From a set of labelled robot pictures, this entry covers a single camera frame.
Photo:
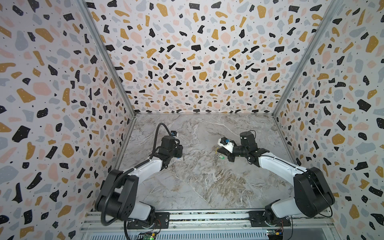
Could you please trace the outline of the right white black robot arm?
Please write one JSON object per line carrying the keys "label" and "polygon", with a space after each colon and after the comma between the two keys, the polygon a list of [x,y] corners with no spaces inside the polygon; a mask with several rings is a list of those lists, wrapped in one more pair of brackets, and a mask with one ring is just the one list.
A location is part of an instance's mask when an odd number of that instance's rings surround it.
{"label": "right white black robot arm", "polygon": [[335,197],[320,169],[308,169],[289,163],[258,147],[254,131],[241,133],[240,139],[241,144],[237,145],[233,140],[220,138],[218,153],[227,156],[232,163],[237,157],[245,158],[249,164],[276,174],[294,188],[292,198],[277,200],[265,206],[264,219],[268,225],[275,225],[285,217],[300,214],[313,218],[335,203]]}

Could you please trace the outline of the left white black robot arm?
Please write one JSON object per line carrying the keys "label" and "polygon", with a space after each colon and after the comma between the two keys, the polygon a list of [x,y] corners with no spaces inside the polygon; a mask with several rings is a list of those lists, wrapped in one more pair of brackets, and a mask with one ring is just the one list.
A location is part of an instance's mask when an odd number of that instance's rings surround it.
{"label": "left white black robot arm", "polygon": [[95,203],[96,211],[101,213],[102,225],[108,226],[120,220],[137,221],[145,228],[150,227],[155,221],[155,208],[137,201],[138,187],[182,154],[180,141],[173,136],[165,136],[161,145],[142,163],[125,171],[110,171]]}

